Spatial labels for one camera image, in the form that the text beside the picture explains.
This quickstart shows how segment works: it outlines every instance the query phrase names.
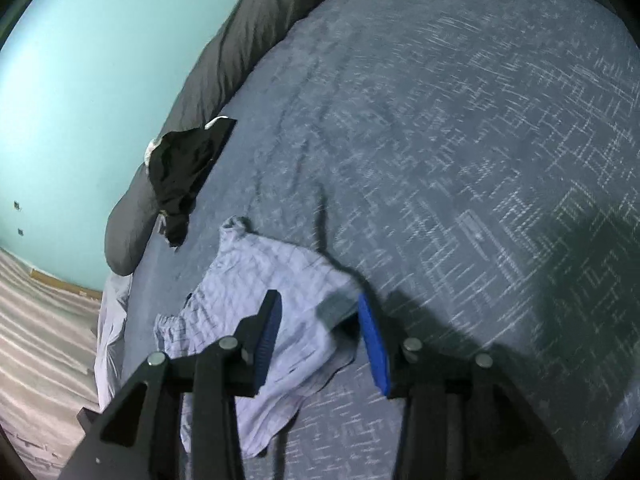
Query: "white fabric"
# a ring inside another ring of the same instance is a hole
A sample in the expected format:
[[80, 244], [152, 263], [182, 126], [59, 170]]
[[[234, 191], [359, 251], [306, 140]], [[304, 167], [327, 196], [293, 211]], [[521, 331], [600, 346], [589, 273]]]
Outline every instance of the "white fabric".
[[[335, 327], [354, 314], [360, 287], [318, 253], [249, 234], [238, 218], [220, 228], [220, 248], [178, 316], [158, 316], [158, 349], [175, 358], [200, 352], [255, 314], [266, 291], [282, 296], [282, 322], [265, 385], [238, 397], [238, 433], [246, 456], [260, 453], [305, 397], [354, 357], [355, 342]], [[182, 442], [190, 450], [191, 399], [183, 406]]]
[[97, 410], [95, 335], [100, 304], [30, 278], [0, 250], [0, 424], [38, 480], [58, 477]]
[[98, 316], [98, 346], [95, 356], [95, 383], [98, 403], [103, 411], [120, 389], [124, 352], [124, 328], [133, 274], [118, 276], [110, 272], [102, 292]]

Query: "teal wall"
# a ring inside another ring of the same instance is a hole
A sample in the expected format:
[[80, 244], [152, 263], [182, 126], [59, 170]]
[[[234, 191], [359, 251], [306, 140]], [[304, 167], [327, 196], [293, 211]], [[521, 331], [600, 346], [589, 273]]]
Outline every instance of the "teal wall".
[[0, 50], [0, 247], [102, 289], [107, 217], [235, 2], [31, 3]]

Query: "gray comforter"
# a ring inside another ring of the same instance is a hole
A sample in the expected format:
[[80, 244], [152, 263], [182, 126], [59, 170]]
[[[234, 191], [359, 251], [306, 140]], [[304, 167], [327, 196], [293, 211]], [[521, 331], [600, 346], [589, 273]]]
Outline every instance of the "gray comforter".
[[[238, 124], [186, 243], [152, 236], [124, 375], [241, 215], [329, 254], [436, 348], [491, 347], [577, 475], [602, 478], [640, 420], [639, 80], [593, 0], [325, 1], [225, 107]], [[387, 479], [401, 412], [360, 348], [247, 477]]]

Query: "black cloth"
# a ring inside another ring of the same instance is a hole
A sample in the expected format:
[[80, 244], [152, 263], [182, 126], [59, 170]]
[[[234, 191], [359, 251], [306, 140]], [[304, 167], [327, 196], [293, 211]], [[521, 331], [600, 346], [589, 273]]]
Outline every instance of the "black cloth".
[[[196, 128], [218, 115], [262, 56], [322, 1], [238, 0], [200, 54], [159, 137], [171, 131]], [[146, 167], [140, 165], [107, 222], [104, 254], [113, 272], [127, 276], [136, 270], [158, 212]]]
[[234, 119], [219, 118], [208, 130], [169, 132], [151, 153], [149, 180], [172, 247], [184, 242], [195, 199], [235, 124]]

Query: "bed sheet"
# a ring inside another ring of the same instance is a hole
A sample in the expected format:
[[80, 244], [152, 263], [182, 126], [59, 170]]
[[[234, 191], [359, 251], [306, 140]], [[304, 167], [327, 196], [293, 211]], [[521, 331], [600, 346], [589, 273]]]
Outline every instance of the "bed sheet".
[[[184, 245], [152, 236], [124, 376], [240, 215], [329, 254], [436, 348], [492, 348], [578, 477], [602, 478], [640, 420], [639, 75], [593, 0], [326, 0], [225, 107]], [[247, 478], [388, 479], [401, 416], [361, 346]]]

